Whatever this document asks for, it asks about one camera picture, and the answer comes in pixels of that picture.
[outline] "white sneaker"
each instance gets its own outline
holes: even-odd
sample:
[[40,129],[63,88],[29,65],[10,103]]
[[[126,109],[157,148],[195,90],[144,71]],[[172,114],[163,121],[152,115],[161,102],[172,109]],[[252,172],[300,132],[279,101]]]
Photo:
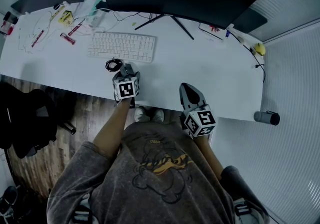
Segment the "white sneaker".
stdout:
[[145,108],[143,106],[139,106],[135,109],[134,120],[136,122],[149,122],[150,117],[145,113]]
[[153,114],[152,121],[163,122],[165,120],[165,113],[162,109],[157,108]]

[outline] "monitor base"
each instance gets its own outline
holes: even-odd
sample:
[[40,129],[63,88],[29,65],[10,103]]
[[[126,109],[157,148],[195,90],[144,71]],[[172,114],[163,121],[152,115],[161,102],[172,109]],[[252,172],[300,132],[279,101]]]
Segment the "monitor base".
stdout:
[[192,37],[192,35],[186,30],[186,28],[182,25],[182,23],[179,22],[179,20],[178,20],[177,18],[175,18],[174,16],[165,15],[165,14],[161,14],[161,15],[153,18],[153,19],[150,19],[148,22],[145,22],[144,24],[142,24],[142,25],[138,26],[137,28],[135,28],[135,30],[138,30],[139,28],[141,28],[141,27],[143,27],[143,26],[145,26],[145,25],[147,25],[147,24],[150,24],[151,22],[153,22],[153,21],[155,21],[155,20],[157,20],[157,19],[159,19],[159,18],[162,18],[162,17],[164,17],[164,16],[169,16],[169,17],[171,17],[171,18],[182,28],[182,30],[184,30],[184,31],[186,32],[186,34],[188,34],[189,37],[194,40],[194,38]]

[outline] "white keyboard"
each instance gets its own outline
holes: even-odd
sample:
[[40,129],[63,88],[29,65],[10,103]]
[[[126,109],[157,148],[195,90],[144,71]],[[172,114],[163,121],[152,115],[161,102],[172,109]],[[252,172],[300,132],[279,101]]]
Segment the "white keyboard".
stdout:
[[88,56],[118,58],[151,63],[155,51],[156,38],[153,36],[94,33],[88,47]]

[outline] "fiducial marker cube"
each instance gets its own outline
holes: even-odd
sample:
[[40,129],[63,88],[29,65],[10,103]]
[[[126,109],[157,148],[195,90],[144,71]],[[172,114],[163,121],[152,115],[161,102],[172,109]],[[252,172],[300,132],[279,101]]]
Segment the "fiducial marker cube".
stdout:
[[191,111],[184,122],[194,137],[209,135],[216,126],[215,118],[210,110]]
[[139,92],[138,80],[136,77],[120,78],[113,81],[113,87],[119,99],[135,97]]

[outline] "gray t-shirt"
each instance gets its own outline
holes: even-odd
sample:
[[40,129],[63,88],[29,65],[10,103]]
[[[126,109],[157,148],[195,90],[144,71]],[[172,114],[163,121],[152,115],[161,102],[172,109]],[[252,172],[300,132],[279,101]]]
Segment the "gray t-shirt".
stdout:
[[54,186],[48,223],[68,223],[81,198],[102,223],[233,223],[233,200],[268,216],[236,168],[219,182],[194,141],[175,124],[136,122],[115,160],[85,142]]

